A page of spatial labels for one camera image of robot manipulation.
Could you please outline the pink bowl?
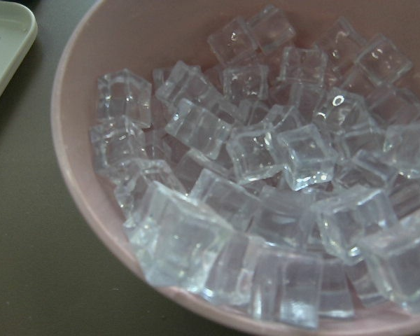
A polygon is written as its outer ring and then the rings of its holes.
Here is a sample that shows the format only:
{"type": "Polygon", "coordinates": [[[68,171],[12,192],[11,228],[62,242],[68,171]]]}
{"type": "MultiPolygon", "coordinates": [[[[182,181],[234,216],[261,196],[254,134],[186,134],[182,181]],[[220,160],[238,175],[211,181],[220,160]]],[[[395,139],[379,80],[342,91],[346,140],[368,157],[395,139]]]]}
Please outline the pink bowl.
{"type": "MultiPolygon", "coordinates": [[[[308,45],[339,16],[362,34],[385,34],[414,68],[405,79],[420,97],[420,1],[276,1],[308,45]]],[[[264,1],[98,1],[73,31],[52,89],[51,123],[60,169],[80,212],[107,248],[138,277],[111,187],[92,166],[89,127],[102,74],[129,68],[149,77],[184,60],[203,67],[216,58],[207,37],[237,15],[251,17],[264,1]]]]}

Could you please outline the clear plastic ice cubes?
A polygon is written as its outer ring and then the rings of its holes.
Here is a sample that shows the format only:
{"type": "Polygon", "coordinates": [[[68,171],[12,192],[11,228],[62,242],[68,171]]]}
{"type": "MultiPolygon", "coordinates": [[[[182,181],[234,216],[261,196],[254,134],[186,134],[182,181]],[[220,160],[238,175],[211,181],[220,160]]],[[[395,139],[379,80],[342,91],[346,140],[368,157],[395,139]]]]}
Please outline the clear plastic ice cubes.
{"type": "Polygon", "coordinates": [[[420,313],[420,100],[411,60],[339,18],[310,48],[267,6],[217,65],[97,81],[94,169],[145,280],[315,329],[353,299],[420,313]]]}

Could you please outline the beige plastic tray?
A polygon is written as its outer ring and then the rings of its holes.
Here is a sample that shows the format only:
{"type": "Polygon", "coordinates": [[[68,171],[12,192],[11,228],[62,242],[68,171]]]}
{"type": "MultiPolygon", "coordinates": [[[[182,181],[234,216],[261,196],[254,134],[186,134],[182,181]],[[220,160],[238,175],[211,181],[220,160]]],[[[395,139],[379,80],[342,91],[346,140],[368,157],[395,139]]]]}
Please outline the beige plastic tray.
{"type": "Polygon", "coordinates": [[[37,33],[36,18],[28,7],[0,1],[0,96],[29,52],[37,33]]]}

